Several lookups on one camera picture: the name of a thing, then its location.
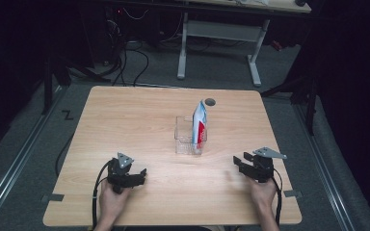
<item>person's arm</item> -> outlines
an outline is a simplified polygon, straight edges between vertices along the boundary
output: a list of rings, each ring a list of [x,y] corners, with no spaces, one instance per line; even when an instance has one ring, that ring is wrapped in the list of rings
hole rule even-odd
[[[106,180],[101,183],[100,218],[94,231],[110,231],[113,228],[130,193],[131,189],[124,189],[122,194],[117,194]]]
[[[278,224],[272,210],[273,199],[276,195],[276,185],[269,179],[266,183],[258,183],[247,177],[251,186],[251,200],[259,216],[263,231],[278,231]]]

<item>clear plastic box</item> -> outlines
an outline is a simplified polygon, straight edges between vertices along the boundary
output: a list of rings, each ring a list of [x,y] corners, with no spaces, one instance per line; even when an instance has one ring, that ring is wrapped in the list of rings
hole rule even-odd
[[[207,128],[203,134],[202,143],[192,143],[193,120],[191,116],[178,116],[175,126],[175,153],[177,154],[202,154],[203,147],[207,140]]]

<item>gray carpet floor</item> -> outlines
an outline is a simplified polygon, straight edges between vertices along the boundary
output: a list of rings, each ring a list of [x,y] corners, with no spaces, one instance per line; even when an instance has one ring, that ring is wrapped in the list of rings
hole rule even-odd
[[[190,43],[184,80],[176,79],[179,54],[176,42],[165,43],[159,48],[130,43],[131,49],[141,51],[148,57],[148,67],[139,77],[137,87],[156,85],[264,91],[284,81],[300,51],[300,46],[288,47],[281,51],[263,46],[257,60],[262,86],[257,88],[252,84],[245,56],[249,54],[251,44],[242,43],[228,47],[225,43],[226,41],[219,41],[209,46]],[[123,73],[125,85],[131,85],[145,65],[145,56],[135,51],[127,51],[126,69]],[[94,71],[101,72],[107,68],[99,65]],[[113,80],[116,76],[117,73],[108,78]],[[98,85],[110,84],[73,77],[70,87],[63,88],[56,94],[57,101],[53,105],[52,113],[46,118],[45,126],[30,149],[31,155],[26,165],[15,178],[12,189],[0,206],[0,230],[87,230],[87,227],[44,226],[42,218],[47,202],[43,198],[53,191],[57,179],[56,160],[61,155],[58,164],[58,168],[61,168],[67,151],[67,140],[78,124],[90,89]],[[123,85],[121,79],[117,85]],[[291,105],[288,96],[289,93],[277,93],[263,98],[280,152],[288,156],[284,163],[293,188],[301,193],[298,202],[303,221],[297,225],[281,225],[281,230],[344,230],[321,180],[312,154],[314,143],[311,141],[316,141],[351,216],[354,227],[349,230],[370,230],[370,209],[367,201],[343,161],[320,101],[317,101],[317,113],[314,118],[315,135],[309,138],[303,128],[303,120],[298,115],[305,105]],[[22,150],[34,126],[44,117],[40,114],[42,109],[43,87],[40,87],[31,102],[13,120],[11,129],[0,142],[0,182]],[[69,111],[69,119],[66,119],[65,111]],[[242,230],[252,231],[260,228],[244,226]]]

